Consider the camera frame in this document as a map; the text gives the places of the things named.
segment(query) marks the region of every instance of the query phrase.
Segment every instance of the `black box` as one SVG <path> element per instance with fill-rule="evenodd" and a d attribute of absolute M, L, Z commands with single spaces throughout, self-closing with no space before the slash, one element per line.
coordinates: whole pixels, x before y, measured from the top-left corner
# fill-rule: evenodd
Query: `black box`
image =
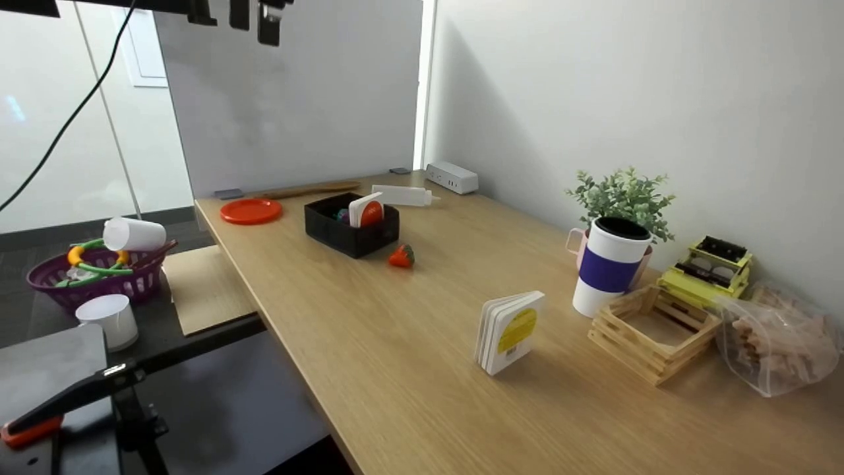
<path fill-rule="evenodd" d="M 344 192 L 324 199 L 315 199 L 305 205 L 305 232 L 324 242 L 338 248 L 345 256 L 366 256 L 389 242 L 398 239 L 398 210 L 393 205 L 385 205 L 385 222 L 379 226 L 356 230 L 348 226 L 348 215 L 344 213 L 350 199 L 362 194 Z"/>

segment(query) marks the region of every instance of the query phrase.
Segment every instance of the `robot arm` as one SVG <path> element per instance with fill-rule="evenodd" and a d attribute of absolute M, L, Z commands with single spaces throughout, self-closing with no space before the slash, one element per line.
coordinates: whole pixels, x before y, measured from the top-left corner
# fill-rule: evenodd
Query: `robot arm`
<path fill-rule="evenodd" d="M 101 4 L 131 4 L 131 0 L 84 0 Z M 250 0 L 229 0 L 229 25 L 250 28 L 247 4 Z M 283 8 L 292 0 L 255 0 L 259 2 L 259 42 L 280 45 L 280 19 Z M 183 12 L 189 23 L 217 25 L 209 0 L 134 0 L 134 8 Z M 0 11 L 34 12 L 34 15 L 59 15 L 56 0 L 11 0 L 3 2 Z"/>

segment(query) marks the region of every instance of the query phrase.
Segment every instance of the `wooden crate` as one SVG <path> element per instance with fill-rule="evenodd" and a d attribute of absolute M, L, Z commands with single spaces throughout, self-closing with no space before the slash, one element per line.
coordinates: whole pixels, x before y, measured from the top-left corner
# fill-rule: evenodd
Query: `wooden crate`
<path fill-rule="evenodd" d="M 710 349 L 721 318 L 673 297 L 659 287 L 640 287 L 613 300 L 590 322 L 588 338 L 654 384 L 677 375 Z"/>

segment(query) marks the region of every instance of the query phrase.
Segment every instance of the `green plant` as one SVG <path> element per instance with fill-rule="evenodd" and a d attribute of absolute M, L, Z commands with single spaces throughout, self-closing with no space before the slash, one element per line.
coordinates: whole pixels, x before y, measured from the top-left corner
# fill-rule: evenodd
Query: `green plant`
<path fill-rule="evenodd" d="M 650 230 L 654 242 L 659 242 L 676 236 L 663 215 L 663 210 L 676 199 L 676 194 L 659 192 L 664 182 L 664 174 L 640 176 L 633 167 L 618 169 L 601 178 L 588 172 L 577 172 L 577 186 L 569 190 L 569 194 L 576 194 L 585 207 L 581 222 L 588 223 L 600 215 L 631 219 Z"/>

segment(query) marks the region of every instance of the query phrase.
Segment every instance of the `plastic bag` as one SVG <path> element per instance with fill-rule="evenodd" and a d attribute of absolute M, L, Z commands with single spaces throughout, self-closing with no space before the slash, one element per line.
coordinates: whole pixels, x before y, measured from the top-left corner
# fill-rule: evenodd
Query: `plastic bag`
<path fill-rule="evenodd" d="M 833 318 L 775 284 L 758 284 L 750 300 L 721 312 L 722 362 L 764 399 L 821 383 L 840 366 Z"/>

